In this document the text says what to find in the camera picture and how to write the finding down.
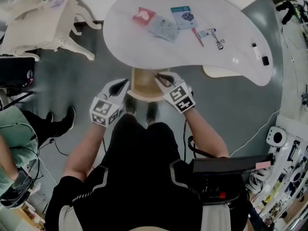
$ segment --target red pen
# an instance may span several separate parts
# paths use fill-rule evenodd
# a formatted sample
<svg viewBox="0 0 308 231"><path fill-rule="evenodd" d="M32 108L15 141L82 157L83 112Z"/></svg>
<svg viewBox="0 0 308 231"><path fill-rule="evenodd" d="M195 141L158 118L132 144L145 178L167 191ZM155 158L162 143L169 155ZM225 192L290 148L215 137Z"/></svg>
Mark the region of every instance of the red pen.
<svg viewBox="0 0 308 231"><path fill-rule="evenodd" d="M204 47L202 40L201 40L201 39L198 37L198 35L197 35L196 28L193 28L193 29L192 29L192 32L196 35L196 37L197 37L197 39L199 40L199 42L200 42L200 44L202 45L202 47Z"/></svg>

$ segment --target person in green shirt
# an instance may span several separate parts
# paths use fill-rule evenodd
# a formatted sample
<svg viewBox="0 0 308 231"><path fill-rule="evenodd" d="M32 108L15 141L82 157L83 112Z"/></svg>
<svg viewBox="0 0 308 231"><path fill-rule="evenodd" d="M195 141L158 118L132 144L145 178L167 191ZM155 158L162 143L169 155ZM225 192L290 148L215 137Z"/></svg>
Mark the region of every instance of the person in green shirt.
<svg viewBox="0 0 308 231"><path fill-rule="evenodd" d="M75 115L71 106L59 122L53 122L52 112L42 119L16 106L0 111L0 196L17 179L18 168L35 159L48 138L60 137L73 128Z"/></svg>

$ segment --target curved white tabletop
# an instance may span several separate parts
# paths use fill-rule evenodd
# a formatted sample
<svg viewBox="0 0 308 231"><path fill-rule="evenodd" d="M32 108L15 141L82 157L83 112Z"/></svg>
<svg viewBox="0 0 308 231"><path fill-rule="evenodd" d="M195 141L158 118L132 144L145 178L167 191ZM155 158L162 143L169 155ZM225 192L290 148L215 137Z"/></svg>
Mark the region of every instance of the curved white tabletop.
<svg viewBox="0 0 308 231"><path fill-rule="evenodd" d="M212 36L202 39L204 48L191 29L181 30L175 43L154 37L132 18L143 7L174 22L170 8L190 6L197 31L216 29L224 49L217 48ZM259 86L268 84L273 59L269 45L258 28L236 7L225 0L118 0L109 10L103 34L110 52L123 63L144 69L182 65L211 65L239 73ZM252 43L269 65L257 60Z"/></svg>

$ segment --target black pants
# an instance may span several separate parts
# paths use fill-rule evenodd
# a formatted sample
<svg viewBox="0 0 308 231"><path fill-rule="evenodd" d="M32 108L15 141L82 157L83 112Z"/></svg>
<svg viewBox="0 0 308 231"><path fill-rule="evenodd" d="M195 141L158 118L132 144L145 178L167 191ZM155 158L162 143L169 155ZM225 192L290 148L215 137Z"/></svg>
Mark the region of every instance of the black pants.
<svg viewBox="0 0 308 231"><path fill-rule="evenodd" d="M276 7L277 11L289 9L288 13L282 19L282 24L285 25L295 14L293 4L290 1L286 1Z"/></svg>
<svg viewBox="0 0 308 231"><path fill-rule="evenodd" d="M37 134L39 143L38 147L40 147L48 138L60 137L65 134L72 126L72 123L67 117L59 122L49 122L30 111L23 111L23 114Z"/></svg>
<svg viewBox="0 0 308 231"><path fill-rule="evenodd" d="M110 146L102 165L110 167L124 160L146 160L150 156L157 163L172 163L180 159L173 131L165 123L158 122L147 129L134 116L123 115L115 125Z"/></svg>

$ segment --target forearm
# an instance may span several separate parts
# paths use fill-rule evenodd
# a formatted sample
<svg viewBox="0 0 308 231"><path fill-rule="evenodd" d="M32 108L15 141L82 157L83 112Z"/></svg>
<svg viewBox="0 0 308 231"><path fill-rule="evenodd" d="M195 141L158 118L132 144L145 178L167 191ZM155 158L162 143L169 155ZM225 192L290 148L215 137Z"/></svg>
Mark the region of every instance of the forearm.
<svg viewBox="0 0 308 231"><path fill-rule="evenodd" d="M84 181L92 169L102 143L105 127L93 124L82 142L73 150L66 162L64 176L74 176Z"/></svg>
<svg viewBox="0 0 308 231"><path fill-rule="evenodd" d="M193 140L199 150L215 157L229 157L227 146L223 139L211 128L195 108L184 112Z"/></svg>
<svg viewBox="0 0 308 231"><path fill-rule="evenodd" d="M0 165L12 180L18 177L18 169L13 160L11 150L4 138L0 135Z"/></svg>

